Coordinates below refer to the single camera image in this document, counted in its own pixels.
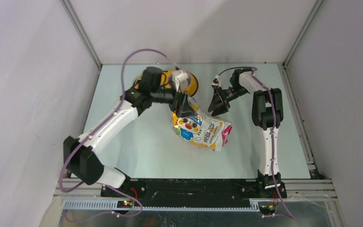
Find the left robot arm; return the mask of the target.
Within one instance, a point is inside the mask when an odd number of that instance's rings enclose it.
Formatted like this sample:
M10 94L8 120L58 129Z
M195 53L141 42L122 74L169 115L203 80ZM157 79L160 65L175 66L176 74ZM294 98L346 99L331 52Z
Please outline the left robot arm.
M165 72L147 67L131 88L124 91L115 108L88 132L63 142L64 169L72 172L82 183L108 185L119 197L130 192L127 175L117 168L104 166L100 155L108 143L126 125L137 119L153 103L169 105L178 117L196 115L186 90L193 76L183 69Z

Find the pet food bag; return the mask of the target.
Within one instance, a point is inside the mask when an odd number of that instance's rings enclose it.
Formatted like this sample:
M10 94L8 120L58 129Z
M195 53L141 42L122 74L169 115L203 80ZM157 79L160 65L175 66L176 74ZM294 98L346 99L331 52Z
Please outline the pet food bag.
M173 131L193 146L220 151L228 142L232 123L207 115L194 98L189 97L188 101L197 115L177 117L173 113Z

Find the yellow double pet bowl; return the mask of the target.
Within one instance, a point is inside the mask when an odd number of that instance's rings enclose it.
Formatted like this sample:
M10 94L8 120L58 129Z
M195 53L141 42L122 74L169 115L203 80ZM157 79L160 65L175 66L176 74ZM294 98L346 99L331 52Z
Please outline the yellow double pet bowl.
M165 87L165 88L170 88L171 87L171 75L173 73L173 70L165 70L162 73L162 77L161 77L161 83L160 85ZM185 81L180 83L180 89L182 92L187 92L189 96L193 97L199 88L199 82L197 80L197 78L191 73L188 72L188 76L189 78L186 79Z

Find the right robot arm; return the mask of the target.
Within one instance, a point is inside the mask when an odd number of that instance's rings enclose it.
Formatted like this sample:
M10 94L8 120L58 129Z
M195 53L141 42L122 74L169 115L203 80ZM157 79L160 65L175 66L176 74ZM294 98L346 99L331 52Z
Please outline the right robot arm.
M208 111L212 116L224 114L230 109L230 102L245 95L252 95L251 120L259 130L259 138L254 141L259 146L260 163L257 170L255 191L267 198L283 189L277 161L277 136L284 119L282 91L271 88L255 75L258 70L252 66L232 67L230 87L221 86L221 73L212 80L213 97Z

